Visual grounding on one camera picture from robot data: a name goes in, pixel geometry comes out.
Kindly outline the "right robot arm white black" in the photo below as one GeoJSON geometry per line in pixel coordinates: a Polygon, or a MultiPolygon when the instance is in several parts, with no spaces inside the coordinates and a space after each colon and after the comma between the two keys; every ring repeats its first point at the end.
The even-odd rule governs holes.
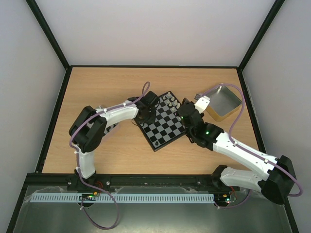
{"type": "Polygon", "coordinates": [[[238,186],[263,194],[269,201],[285,203],[296,179],[290,158],[279,158],[260,152],[230,137],[222,128],[204,122],[203,111],[209,98],[201,97],[196,103],[183,99],[177,109],[185,127],[185,134],[191,143],[214,151],[239,162],[248,170],[238,170],[228,166],[218,166],[213,172],[212,185],[217,190],[227,186],[238,186]]]}

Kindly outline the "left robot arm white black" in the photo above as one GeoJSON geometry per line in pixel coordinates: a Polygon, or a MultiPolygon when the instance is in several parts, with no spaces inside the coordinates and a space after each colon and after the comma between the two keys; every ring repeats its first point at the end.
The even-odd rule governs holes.
{"type": "Polygon", "coordinates": [[[93,177],[96,174],[95,149],[100,145],[102,138],[108,135],[105,130],[112,132],[120,122],[129,119],[138,123],[153,123],[158,104],[159,97],[149,91],[108,108],[94,109],[87,106],[81,111],[69,130],[69,146],[75,150],[76,156],[76,188],[103,190],[102,185],[94,185],[93,177]]]}

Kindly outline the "black grey chess board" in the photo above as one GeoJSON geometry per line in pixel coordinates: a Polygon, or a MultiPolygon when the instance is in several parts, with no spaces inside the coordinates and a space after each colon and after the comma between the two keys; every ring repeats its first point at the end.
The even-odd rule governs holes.
{"type": "Polygon", "coordinates": [[[155,123],[138,125],[154,152],[185,135],[185,127],[182,125],[181,118],[176,115],[178,108],[177,105],[174,104],[175,100],[177,100],[178,103],[180,103],[180,101],[171,91],[169,92],[171,93],[170,97],[167,97],[168,92],[159,96],[155,123]],[[167,100],[169,100],[172,107],[176,109],[175,112],[171,111],[172,107],[166,103],[167,100]]]}

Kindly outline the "pink tin with black pieces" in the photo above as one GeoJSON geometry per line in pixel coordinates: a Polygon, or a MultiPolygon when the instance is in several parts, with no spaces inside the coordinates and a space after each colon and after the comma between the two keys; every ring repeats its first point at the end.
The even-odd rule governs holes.
{"type": "Polygon", "coordinates": [[[106,127],[104,131],[104,136],[108,135],[110,132],[112,132],[115,128],[117,128],[119,123],[113,124],[111,126],[106,127]]]}

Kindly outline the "yellow empty tin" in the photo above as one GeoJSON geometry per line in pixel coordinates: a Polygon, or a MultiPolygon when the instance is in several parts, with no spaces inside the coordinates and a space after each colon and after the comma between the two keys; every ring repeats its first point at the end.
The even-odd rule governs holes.
{"type": "Polygon", "coordinates": [[[217,122],[223,121],[244,105],[241,89],[229,83],[218,84],[198,96],[210,99],[207,112],[217,122]]]}

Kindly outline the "black aluminium frame rail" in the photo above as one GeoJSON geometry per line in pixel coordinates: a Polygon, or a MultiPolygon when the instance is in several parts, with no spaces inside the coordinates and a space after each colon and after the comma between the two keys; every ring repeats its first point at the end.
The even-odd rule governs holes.
{"type": "MultiPolygon", "coordinates": [[[[121,187],[182,187],[196,191],[221,193],[239,191],[238,186],[216,183],[211,175],[124,175],[95,174],[85,181],[110,193],[121,187]]],[[[84,185],[75,174],[29,173],[23,188],[34,186],[63,186],[68,191],[91,192],[94,188],[84,185]]]]}

